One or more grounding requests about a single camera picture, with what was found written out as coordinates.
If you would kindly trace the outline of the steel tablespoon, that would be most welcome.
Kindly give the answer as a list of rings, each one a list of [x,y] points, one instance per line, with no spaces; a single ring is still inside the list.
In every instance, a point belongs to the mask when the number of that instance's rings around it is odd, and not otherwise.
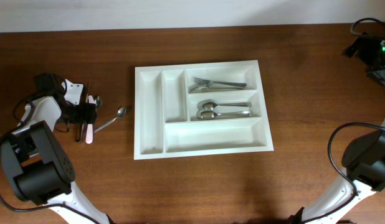
[[[202,100],[197,104],[198,110],[213,110],[216,107],[221,106],[236,106],[236,107],[251,107],[250,102],[243,103],[216,103],[214,100]]]
[[[212,111],[212,110],[201,110],[196,113],[196,117],[199,120],[213,120],[213,119],[222,119],[222,118],[246,118],[251,116],[252,116],[251,111],[216,113],[215,111]]]

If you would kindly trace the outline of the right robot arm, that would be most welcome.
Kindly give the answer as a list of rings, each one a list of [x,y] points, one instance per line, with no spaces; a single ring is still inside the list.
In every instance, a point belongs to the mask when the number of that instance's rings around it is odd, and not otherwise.
[[[369,67],[368,77],[385,86],[385,37],[362,33],[344,53],[348,57],[357,53]],[[354,126],[372,131],[348,144],[341,168],[333,160],[331,147],[327,147],[329,161],[338,173],[337,179],[315,203],[290,216],[288,223],[339,223],[359,202],[385,189],[385,119],[380,126],[343,124],[333,131],[329,143],[339,131]]]

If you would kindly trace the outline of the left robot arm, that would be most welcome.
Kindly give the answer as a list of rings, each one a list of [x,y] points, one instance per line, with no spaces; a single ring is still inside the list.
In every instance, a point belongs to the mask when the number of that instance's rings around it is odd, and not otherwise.
[[[35,92],[24,97],[18,125],[0,137],[0,165],[14,195],[32,208],[16,208],[0,194],[0,202],[13,212],[52,210],[67,223],[112,223],[95,208],[75,181],[75,170],[54,135],[57,123],[87,128],[92,139],[96,106],[88,87],[53,73],[34,77]]]

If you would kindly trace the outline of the pink plastic knife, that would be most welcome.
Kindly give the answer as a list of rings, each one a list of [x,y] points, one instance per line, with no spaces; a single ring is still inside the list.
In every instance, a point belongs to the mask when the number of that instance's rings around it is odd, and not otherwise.
[[[88,102],[93,105],[93,111],[96,112],[96,104],[92,95],[88,96]],[[85,135],[85,142],[87,144],[93,143],[93,124],[87,124],[87,130]]]

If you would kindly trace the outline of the steel fork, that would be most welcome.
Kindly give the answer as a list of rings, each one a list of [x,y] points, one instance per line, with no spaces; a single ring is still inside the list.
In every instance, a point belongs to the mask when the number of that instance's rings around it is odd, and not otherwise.
[[[219,85],[227,85],[227,86],[233,86],[237,88],[245,88],[247,86],[246,83],[234,83],[234,82],[222,82],[222,81],[212,81],[212,80],[206,80],[202,78],[197,78],[194,77],[193,81],[197,84],[200,85],[205,85],[205,86],[211,86],[213,84],[219,84]]]
[[[193,84],[188,87],[189,93],[204,93],[204,92],[215,92],[215,91],[234,91],[243,90],[240,87],[208,87],[205,85]]]

